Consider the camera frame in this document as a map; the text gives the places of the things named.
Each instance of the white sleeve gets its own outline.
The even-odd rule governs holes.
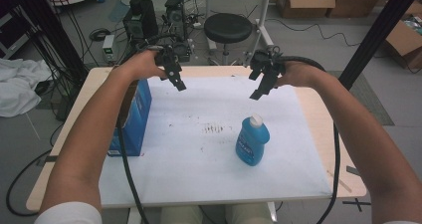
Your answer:
[[[102,216],[94,206],[84,202],[66,202],[47,209],[35,224],[101,224]]]

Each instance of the black stool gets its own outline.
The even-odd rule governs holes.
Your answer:
[[[252,33],[252,23],[247,18],[236,14],[218,13],[205,20],[204,31],[207,38],[211,41],[224,45],[222,65],[229,65],[227,44],[246,40]],[[216,61],[212,59],[209,59],[209,61],[213,65],[219,66]]]

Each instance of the blue bottle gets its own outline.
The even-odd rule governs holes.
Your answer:
[[[248,165],[257,165],[264,155],[264,144],[270,140],[270,133],[263,119],[256,113],[242,121],[242,129],[236,141],[236,153]]]

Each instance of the white tabletop surface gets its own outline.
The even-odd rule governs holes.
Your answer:
[[[248,77],[184,78],[179,92],[150,79],[150,117],[140,157],[129,159],[145,206],[220,204],[330,196],[309,127],[292,87],[258,101]],[[242,120],[258,113],[270,132],[257,166],[239,159]],[[100,180],[102,204],[133,206],[120,157],[108,157]]]

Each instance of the cardboard box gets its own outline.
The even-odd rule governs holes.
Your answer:
[[[414,3],[407,10],[404,18],[418,13],[422,13],[422,4]],[[403,21],[397,23],[386,41],[390,45],[393,58],[403,68],[422,68],[422,36]]]
[[[335,0],[277,0],[276,6],[283,18],[315,18],[324,17]]]
[[[368,16],[378,0],[335,0],[335,8],[328,9],[327,17],[356,18]]]
[[[127,156],[140,156],[151,101],[147,80],[136,81],[127,89],[120,108],[120,121]],[[107,154],[121,156],[117,127],[114,129]]]

